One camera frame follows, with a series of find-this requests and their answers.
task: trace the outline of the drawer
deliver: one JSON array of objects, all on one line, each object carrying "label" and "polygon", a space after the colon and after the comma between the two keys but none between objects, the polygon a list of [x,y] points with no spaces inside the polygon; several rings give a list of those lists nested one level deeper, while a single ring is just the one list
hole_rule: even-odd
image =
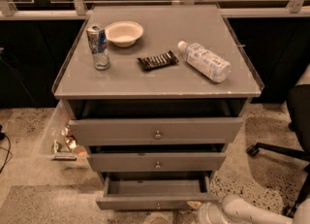
[{"label": "drawer", "polygon": [[107,174],[100,209],[189,209],[188,201],[218,202],[207,172]]},{"label": "drawer", "polygon": [[215,171],[222,166],[224,152],[161,152],[90,154],[95,172]]},{"label": "drawer", "polygon": [[231,143],[241,117],[71,120],[82,145]]}]

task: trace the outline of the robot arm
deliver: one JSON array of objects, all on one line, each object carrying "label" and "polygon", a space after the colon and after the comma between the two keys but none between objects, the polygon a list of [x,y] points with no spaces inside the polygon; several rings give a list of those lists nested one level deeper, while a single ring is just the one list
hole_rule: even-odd
[{"label": "robot arm", "polygon": [[200,224],[306,224],[310,219],[310,199],[297,209],[294,219],[257,208],[236,195],[228,195],[217,204],[206,203],[198,208]]}]

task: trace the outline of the aluminum can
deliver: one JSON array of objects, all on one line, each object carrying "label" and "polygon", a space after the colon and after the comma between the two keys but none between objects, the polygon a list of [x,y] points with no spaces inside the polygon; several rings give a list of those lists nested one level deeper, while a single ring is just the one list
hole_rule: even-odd
[{"label": "aluminum can", "polygon": [[107,69],[109,67],[109,53],[104,25],[93,23],[86,29],[86,33],[95,68],[98,70]]}]

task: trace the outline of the bowl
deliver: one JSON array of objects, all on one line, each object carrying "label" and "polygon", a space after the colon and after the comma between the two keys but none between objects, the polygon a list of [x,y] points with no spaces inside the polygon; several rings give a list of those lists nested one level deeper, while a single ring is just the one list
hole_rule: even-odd
[{"label": "bowl", "polygon": [[121,48],[133,45],[142,34],[143,28],[132,21],[119,21],[106,27],[108,41]]}]

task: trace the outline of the bottle cap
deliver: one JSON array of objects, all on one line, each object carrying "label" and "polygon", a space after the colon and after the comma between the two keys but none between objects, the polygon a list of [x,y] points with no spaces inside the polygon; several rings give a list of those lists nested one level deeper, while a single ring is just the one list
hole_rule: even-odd
[{"label": "bottle cap", "polygon": [[184,52],[184,51],[186,50],[187,43],[184,42],[184,41],[180,41],[180,42],[177,44],[177,47],[179,48],[180,51]]}]

